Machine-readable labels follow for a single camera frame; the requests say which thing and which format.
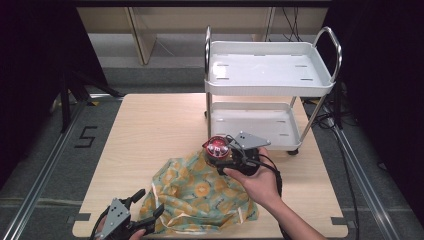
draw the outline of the human hand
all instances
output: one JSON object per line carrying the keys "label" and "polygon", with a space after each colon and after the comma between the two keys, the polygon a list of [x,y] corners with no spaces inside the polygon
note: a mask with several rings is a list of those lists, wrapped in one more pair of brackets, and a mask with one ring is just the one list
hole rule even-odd
{"label": "human hand", "polygon": [[[105,225],[106,222],[106,216],[104,216],[102,218],[102,220],[100,220],[99,226],[97,227],[97,232],[101,232],[103,230],[103,226]],[[133,235],[131,235],[129,240],[140,240],[141,237],[144,235],[144,233],[146,233],[146,229],[140,229],[137,232],[135,232]]]}
{"label": "human hand", "polygon": [[[260,155],[268,157],[268,151],[266,148],[259,147],[258,151]],[[267,158],[260,156],[259,159],[261,162],[274,168],[274,165]],[[281,201],[280,195],[277,191],[276,177],[271,169],[260,166],[258,171],[256,171],[256,173],[252,176],[246,176],[243,173],[230,168],[224,168],[223,171],[228,176],[240,182],[246,190],[246,193],[256,203],[264,206],[275,200]]]}

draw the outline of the forearm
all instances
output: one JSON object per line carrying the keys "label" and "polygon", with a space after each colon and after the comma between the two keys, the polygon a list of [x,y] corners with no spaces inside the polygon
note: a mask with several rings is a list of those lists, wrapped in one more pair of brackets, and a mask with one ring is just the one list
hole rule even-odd
{"label": "forearm", "polygon": [[305,222],[281,199],[269,201],[263,206],[278,221],[278,224],[293,239],[325,239],[317,230]]}

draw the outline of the lower tray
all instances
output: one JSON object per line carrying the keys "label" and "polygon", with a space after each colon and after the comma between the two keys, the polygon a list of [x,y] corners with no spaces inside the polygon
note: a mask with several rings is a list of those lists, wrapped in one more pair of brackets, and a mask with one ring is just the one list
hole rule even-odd
{"label": "lower tray", "polygon": [[269,150],[293,151],[300,135],[287,103],[214,102],[211,106],[212,136],[237,136],[240,131],[271,141]]}

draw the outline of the metal cart handle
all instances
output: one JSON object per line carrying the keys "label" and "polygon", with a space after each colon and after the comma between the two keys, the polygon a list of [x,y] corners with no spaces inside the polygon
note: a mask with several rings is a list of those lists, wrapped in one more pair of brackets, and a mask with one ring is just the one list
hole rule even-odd
{"label": "metal cart handle", "polygon": [[209,59],[211,50],[211,26],[206,28],[206,42],[205,42],[205,80],[209,81]]}
{"label": "metal cart handle", "polygon": [[337,75],[339,74],[340,66],[342,64],[342,47],[340,46],[339,40],[337,40],[337,37],[334,34],[333,30],[331,30],[331,28],[329,28],[329,27],[323,27],[319,31],[317,37],[315,38],[315,42],[314,42],[314,45],[313,45],[314,48],[316,48],[317,42],[324,32],[327,32],[330,35],[330,38],[333,41],[334,46],[336,47],[336,53],[337,53],[336,69],[334,69],[334,73],[333,73],[333,75],[331,76],[331,79],[330,79],[330,82],[334,83]]}

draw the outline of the cloth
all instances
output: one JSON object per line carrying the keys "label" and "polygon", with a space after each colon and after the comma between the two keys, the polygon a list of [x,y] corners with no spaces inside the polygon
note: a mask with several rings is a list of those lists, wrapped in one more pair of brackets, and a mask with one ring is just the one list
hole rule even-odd
{"label": "cloth", "polygon": [[258,208],[243,186],[220,176],[205,161],[203,150],[173,158],[153,176],[152,189],[140,209],[140,219],[152,216],[161,203],[165,211],[156,221],[155,233],[202,234],[254,221]]}

